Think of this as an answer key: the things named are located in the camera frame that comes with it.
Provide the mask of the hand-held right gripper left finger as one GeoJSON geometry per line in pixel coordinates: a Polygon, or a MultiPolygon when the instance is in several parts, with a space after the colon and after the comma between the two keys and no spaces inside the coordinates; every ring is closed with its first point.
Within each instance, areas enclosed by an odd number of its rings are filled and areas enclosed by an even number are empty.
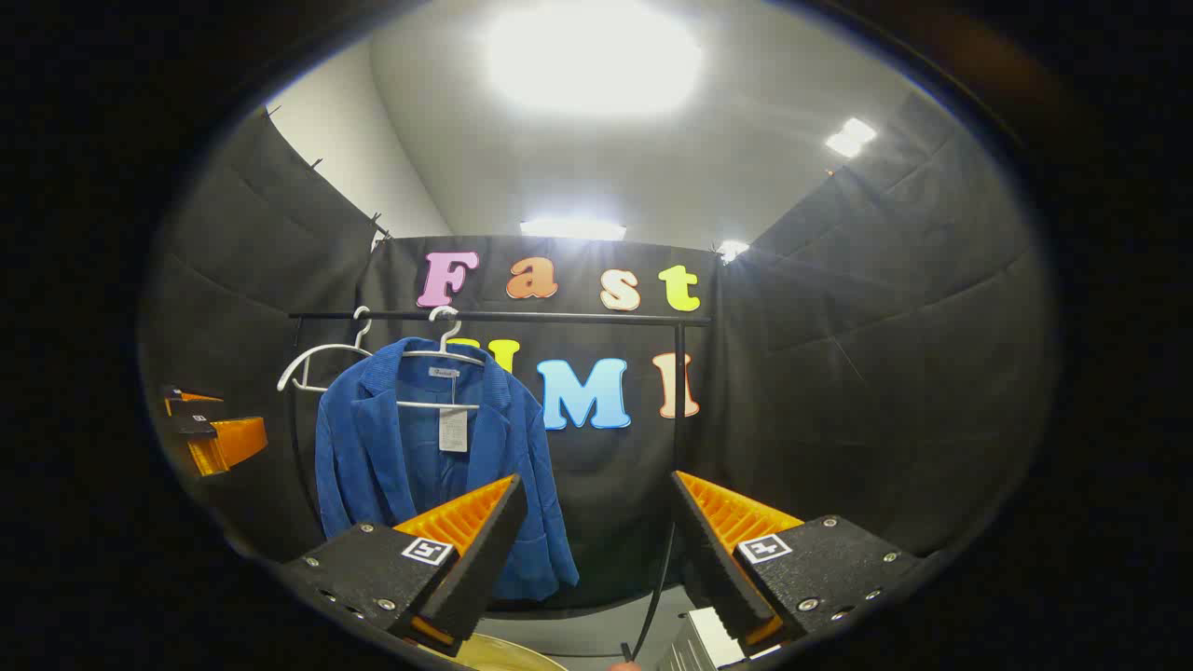
{"type": "Polygon", "coordinates": [[[513,474],[397,527],[350,527],[282,565],[282,580],[324,612],[456,657],[488,608],[527,512],[513,474]]]}

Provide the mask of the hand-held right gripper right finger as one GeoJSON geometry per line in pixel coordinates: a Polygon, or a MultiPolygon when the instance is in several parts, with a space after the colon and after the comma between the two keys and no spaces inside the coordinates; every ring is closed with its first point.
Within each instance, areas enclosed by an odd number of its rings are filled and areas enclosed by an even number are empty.
{"type": "Polygon", "coordinates": [[[801,521],[688,472],[672,472],[670,505],[707,603],[744,653],[843,628],[925,561],[842,515],[801,521]]]}

